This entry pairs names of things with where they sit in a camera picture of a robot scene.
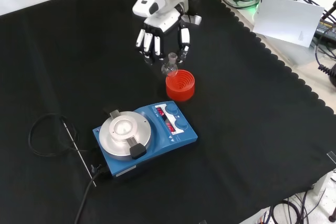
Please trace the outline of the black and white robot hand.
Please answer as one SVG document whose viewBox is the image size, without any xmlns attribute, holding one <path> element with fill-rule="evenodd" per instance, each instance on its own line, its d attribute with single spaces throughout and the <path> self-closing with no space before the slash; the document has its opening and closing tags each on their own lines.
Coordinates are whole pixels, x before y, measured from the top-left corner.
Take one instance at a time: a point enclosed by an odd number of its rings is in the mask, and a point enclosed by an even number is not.
<svg viewBox="0 0 336 224">
<path fill-rule="evenodd" d="M 177 27 L 179 51 L 178 63 L 186 60 L 191 46 L 188 24 L 199 25 L 201 16 L 188 13 L 188 0 L 137 0 L 133 13 L 144 17 L 143 27 L 136 39 L 135 47 L 146 62 L 164 60 L 164 35 Z"/>
</svg>

